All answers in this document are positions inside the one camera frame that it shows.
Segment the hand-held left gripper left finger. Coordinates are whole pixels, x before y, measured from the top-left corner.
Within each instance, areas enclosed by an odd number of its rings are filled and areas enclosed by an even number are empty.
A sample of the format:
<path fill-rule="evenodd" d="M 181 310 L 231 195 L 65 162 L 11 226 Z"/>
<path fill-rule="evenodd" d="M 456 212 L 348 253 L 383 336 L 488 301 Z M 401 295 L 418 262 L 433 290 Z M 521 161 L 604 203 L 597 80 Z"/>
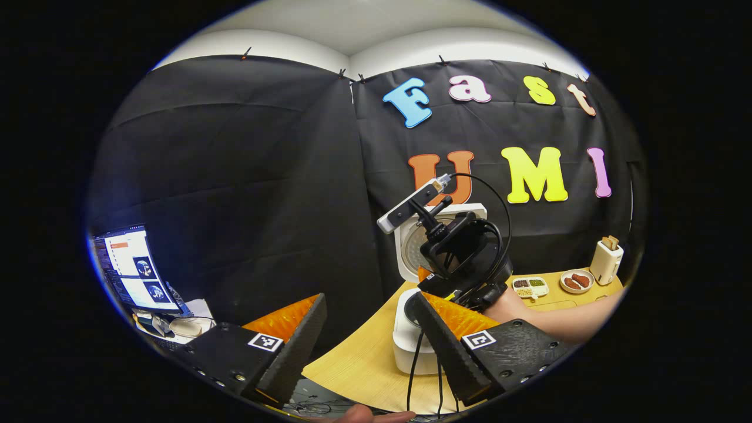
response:
<path fill-rule="evenodd" d="M 291 398 L 327 319 L 322 293 L 244 326 L 220 323 L 172 356 L 234 395 L 272 407 Z"/>

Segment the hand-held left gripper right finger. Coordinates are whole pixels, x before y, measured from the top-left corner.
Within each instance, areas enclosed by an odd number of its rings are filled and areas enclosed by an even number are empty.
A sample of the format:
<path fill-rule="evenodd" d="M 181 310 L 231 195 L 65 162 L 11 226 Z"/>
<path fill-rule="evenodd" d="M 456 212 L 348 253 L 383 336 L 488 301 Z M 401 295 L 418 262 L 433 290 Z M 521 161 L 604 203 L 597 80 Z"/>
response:
<path fill-rule="evenodd" d="M 518 390 L 574 348 L 522 319 L 500 324 L 423 291 L 411 300 L 449 387 L 467 407 Z"/>

